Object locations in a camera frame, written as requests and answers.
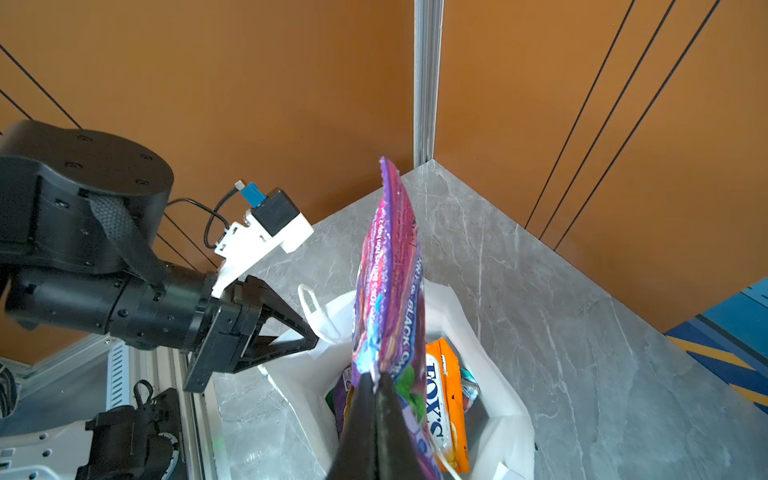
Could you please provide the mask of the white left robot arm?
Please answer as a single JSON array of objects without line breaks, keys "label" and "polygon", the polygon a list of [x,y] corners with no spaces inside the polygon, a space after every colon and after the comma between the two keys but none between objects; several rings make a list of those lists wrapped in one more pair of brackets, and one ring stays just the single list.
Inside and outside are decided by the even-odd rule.
[{"label": "white left robot arm", "polygon": [[282,190],[239,188],[249,203],[225,227],[204,273],[153,251],[174,175],[151,150],[111,134],[16,123],[1,142],[1,292],[25,329],[53,325],[108,335],[185,360],[179,387],[145,379],[126,405],[86,421],[1,441],[8,479],[193,479],[200,447],[184,394],[314,348],[310,325],[252,267],[295,251],[312,227]]}]

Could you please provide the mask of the floral paper gift bag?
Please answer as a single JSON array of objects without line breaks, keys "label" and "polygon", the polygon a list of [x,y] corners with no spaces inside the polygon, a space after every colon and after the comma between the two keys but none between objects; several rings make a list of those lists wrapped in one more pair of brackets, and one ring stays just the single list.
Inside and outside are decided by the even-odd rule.
[{"label": "floral paper gift bag", "polygon": [[[423,283],[426,334],[430,341],[446,339],[480,389],[466,421],[470,470],[467,479],[531,479],[534,476],[534,428],[526,406],[485,352],[452,288]],[[278,358],[260,366],[294,411],[310,448],[327,472],[339,447],[335,418],[326,394],[341,377],[352,356],[355,293],[349,291],[319,306],[313,291],[302,286],[305,313],[321,338],[310,351]]]}]

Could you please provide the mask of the teal Fox's mint candy bag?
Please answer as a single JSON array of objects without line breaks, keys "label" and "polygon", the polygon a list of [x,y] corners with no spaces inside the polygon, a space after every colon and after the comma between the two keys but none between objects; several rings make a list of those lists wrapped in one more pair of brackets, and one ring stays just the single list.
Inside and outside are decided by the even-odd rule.
[{"label": "teal Fox's mint candy bag", "polygon": [[477,380],[468,369],[460,367],[459,373],[462,388],[463,410],[464,412],[467,412],[479,397],[480,387]]}]

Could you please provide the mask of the purple Fox's berries candy bag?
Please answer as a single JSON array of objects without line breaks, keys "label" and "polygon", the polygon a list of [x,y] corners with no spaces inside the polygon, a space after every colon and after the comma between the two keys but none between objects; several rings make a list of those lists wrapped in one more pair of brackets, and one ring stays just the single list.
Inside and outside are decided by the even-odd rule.
[{"label": "purple Fox's berries candy bag", "polygon": [[335,386],[326,394],[325,400],[334,415],[338,438],[341,438],[346,422],[347,411],[354,392],[352,367],[347,366],[341,373]]}]

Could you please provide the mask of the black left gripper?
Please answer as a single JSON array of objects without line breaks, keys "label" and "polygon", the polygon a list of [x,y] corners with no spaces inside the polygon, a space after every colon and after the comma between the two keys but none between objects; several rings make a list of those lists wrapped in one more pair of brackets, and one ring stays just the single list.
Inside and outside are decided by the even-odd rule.
[{"label": "black left gripper", "polygon": [[309,323],[265,281],[248,276],[211,297],[201,340],[192,351],[184,391],[202,393],[213,373],[239,373],[314,349],[319,337]]}]

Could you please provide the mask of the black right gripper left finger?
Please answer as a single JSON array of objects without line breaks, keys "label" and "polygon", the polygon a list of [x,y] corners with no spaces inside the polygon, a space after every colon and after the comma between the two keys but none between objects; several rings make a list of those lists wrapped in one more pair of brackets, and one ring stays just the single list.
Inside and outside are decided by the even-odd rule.
[{"label": "black right gripper left finger", "polygon": [[378,479],[378,395],[368,373],[360,378],[328,480]]}]

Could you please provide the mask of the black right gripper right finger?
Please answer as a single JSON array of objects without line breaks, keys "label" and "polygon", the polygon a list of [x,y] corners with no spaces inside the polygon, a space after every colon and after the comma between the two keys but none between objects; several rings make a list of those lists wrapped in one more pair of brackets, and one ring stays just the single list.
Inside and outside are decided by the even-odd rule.
[{"label": "black right gripper right finger", "polygon": [[411,442],[394,382],[384,373],[374,392],[375,478],[379,480],[425,479]]}]

